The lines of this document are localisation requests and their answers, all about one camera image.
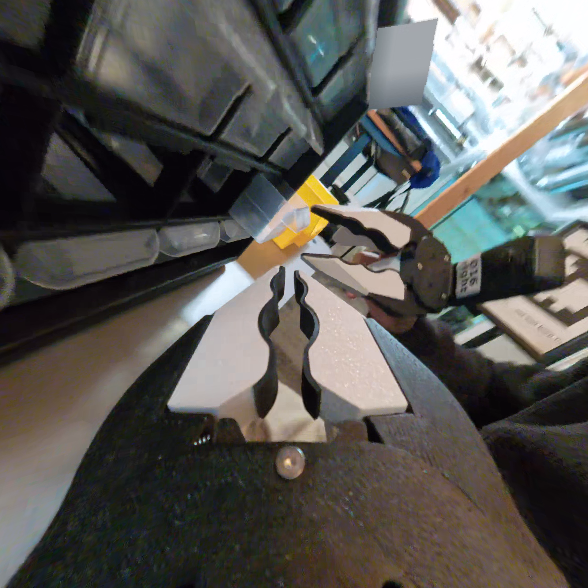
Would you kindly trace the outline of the person's right forearm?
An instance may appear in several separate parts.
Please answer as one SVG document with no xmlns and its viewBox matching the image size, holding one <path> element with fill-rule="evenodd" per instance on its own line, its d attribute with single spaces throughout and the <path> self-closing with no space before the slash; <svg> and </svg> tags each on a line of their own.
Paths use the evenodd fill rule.
<svg viewBox="0 0 588 588">
<path fill-rule="evenodd" d="M 587 358 L 562 371 L 497 362 L 457 344 L 440 322 L 393 318 L 390 331 L 446 386 L 482 428 L 587 424 Z"/>
</svg>

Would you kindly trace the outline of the grey desk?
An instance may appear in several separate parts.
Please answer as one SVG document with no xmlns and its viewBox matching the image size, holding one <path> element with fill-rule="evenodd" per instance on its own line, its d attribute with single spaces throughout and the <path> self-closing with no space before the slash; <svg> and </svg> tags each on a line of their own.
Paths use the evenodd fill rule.
<svg viewBox="0 0 588 588">
<path fill-rule="evenodd" d="M 1 368 L 1 586 L 42 537 L 122 394 L 252 282 L 233 261 Z"/>
</svg>

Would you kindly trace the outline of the yellow plastic bin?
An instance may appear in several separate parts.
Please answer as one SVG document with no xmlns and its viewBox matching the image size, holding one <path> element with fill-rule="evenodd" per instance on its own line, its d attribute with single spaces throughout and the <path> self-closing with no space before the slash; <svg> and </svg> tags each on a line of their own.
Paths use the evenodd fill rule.
<svg viewBox="0 0 588 588">
<path fill-rule="evenodd" d="M 315 176 L 311 175 L 288 203 L 294 213 L 293 220 L 289 220 L 286 229 L 273 240 L 282 250 L 292 245 L 302 247 L 326 228 L 327 220 L 311 212 L 313 205 L 337 205 L 338 201 Z"/>
</svg>

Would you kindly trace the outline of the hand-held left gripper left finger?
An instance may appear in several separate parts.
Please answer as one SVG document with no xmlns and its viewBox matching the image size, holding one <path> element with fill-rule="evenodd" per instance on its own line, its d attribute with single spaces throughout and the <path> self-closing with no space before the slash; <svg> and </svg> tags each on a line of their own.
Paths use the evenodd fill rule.
<svg viewBox="0 0 588 588">
<path fill-rule="evenodd" d="M 172 413 L 233 419 L 247 441 L 271 441 L 265 417 L 279 379 L 270 337 L 285 278 L 283 266 L 270 269 L 213 314 L 168 400 Z"/>
</svg>

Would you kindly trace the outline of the wooden beam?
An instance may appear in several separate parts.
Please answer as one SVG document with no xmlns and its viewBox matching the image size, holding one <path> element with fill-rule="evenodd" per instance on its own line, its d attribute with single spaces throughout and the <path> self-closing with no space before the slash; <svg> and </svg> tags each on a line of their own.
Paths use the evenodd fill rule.
<svg viewBox="0 0 588 588">
<path fill-rule="evenodd" d="M 468 170 L 435 200 L 424 207 L 416 219 L 430 228 L 471 197 L 506 166 L 528 151 L 565 119 L 587 106 L 587 73 L 579 75 L 533 120 L 518 129 L 489 155 Z"/>
</svg>

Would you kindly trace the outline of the blue cloth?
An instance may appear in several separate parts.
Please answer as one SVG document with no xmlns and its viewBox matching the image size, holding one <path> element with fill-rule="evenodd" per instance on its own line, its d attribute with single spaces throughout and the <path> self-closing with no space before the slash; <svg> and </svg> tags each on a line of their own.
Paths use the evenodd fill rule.
<svg viewBox="0 0 588 588">
<path fill-rule="evenodd" d="M 440 161 L 433 148 L 427 149 L 420 160 L 421 169 L 409 180 L 411 189 L 425 189 L 432 186 L 439 178 Z"/>
</svg>

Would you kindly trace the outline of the person's dark clothing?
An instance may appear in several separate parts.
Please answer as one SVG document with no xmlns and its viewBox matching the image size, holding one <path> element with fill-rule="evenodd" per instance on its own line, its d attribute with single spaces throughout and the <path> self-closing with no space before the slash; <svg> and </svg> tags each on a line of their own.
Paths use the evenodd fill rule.
<svg viewBox="0 0 588 588">
<path fill-rule="evenodd" d="M 587 362 L 498 375 L 484 440 L 541 546 L 572 587 L 587 587 Z"/>
</svg>

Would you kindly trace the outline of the fiducial marker board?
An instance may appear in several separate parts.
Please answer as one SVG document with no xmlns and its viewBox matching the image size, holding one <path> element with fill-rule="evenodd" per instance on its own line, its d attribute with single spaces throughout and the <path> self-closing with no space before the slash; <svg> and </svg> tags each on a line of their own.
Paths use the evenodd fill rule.
<svg viewBox="0 0 588 588">
<path fill-rule="evenodd" d="M 481 312 L 536 362 L 554 364 L 587 348 L 587 222 L 558 234 L 566 278 L 558 289 L 481 305 Z"/>
</svg>

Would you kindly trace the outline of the person's right hand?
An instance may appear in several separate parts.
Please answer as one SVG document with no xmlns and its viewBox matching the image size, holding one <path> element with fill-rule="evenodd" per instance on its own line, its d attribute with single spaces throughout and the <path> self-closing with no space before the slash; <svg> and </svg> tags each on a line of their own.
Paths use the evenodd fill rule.
<svg viewBox="0 0 588 588">
<path fill-rule="evenodd" d="M 375 320 L 381 327 L 393 335 L 405 334 L 417 322 L 417 316 L 402 316 L 383 310 L 378 304 L 366 299 L 368 318 Z"/>
</svg>

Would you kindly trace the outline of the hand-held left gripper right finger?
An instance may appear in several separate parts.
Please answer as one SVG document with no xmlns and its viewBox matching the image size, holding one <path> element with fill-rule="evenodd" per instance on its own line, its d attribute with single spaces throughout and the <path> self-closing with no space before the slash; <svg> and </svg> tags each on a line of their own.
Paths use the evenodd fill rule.
<svg viewBox="0 0 588 588">
<path fill-rule="evenodd" d="M 305 338 L 300 393 L 322 424 L 322 442 L 369 438 L 368 422 L 409 413 L 410 404 L 366 317 L 308 273 L 293 274 L 299 329 Z"/>
</svg>

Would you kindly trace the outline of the blue metal table frame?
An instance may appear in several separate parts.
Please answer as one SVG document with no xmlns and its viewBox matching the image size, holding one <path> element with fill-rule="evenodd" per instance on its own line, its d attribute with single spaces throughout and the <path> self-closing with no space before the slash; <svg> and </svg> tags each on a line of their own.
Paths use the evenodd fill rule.
<svg viewBox="0 0 588 588">
<path fill-rule="evenodd" d="M 386 208 L 423 170 L 420 139 L 394 109 L 367 111 L 343 139 L 342 154 L 320 177 L 337 204 Z"/>
</svg>

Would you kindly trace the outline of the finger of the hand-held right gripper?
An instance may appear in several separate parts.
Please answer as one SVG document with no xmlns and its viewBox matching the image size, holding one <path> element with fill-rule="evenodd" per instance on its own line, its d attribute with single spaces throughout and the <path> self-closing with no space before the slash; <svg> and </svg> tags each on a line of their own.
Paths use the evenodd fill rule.
<svg viewBox="0 0 588 588">
<path fill-rule="evenodd" d="M 395 269 L 374 270 L 370 266 L 348 263 L 329 254 L 302 254 L 301 258 L 316 273 L 354 293 L 379 296 L 395 302 L 407 301 L 406 285 Z"/>
<path fill-rule="evenodd" d="M 351 205 L 316 204 L 312 213 L 335 227 L 338 246 L 365 247 L 385 255 L 432 251 L 433 235 L 404 213 Z"/>
</svg>

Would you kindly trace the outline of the small clear plastic drawer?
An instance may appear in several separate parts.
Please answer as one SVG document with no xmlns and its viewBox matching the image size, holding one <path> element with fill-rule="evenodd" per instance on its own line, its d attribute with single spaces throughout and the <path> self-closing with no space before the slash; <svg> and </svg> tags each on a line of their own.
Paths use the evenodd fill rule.
<svg viewBox="0 0 588 588">
<path fill-rule="evenodd" d="M 261 173 L 241 192 L 229 215 L 259 244 L 286 230 L 299 233 L 311 224 L 311 210 L 296 191 Z"/>
</svg>

